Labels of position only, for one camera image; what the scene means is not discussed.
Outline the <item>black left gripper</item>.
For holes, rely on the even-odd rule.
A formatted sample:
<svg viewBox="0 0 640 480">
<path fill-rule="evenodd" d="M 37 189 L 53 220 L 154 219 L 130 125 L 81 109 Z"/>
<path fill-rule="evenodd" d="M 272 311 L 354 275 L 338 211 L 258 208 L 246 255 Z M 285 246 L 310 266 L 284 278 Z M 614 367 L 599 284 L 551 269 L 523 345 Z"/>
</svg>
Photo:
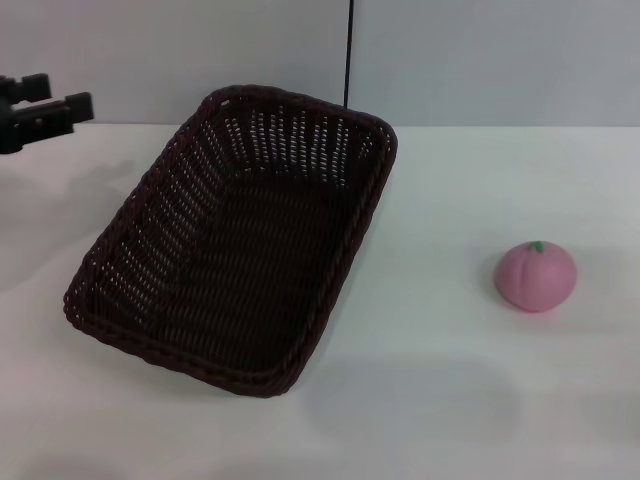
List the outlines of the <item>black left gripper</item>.
<svg viewBox="0 0 640 480">
<path fill-rule="evenodd" d="M 0 154 L 19 152 L 35 143 L 74 132 L 74 125 L 94 119 L 91 94 L 82 92 L 64 100 L 14 111 L 12 105 L 35 103 L 52 97 L 49 76 L 44 73 L 0 80 Z"/>
</svg>

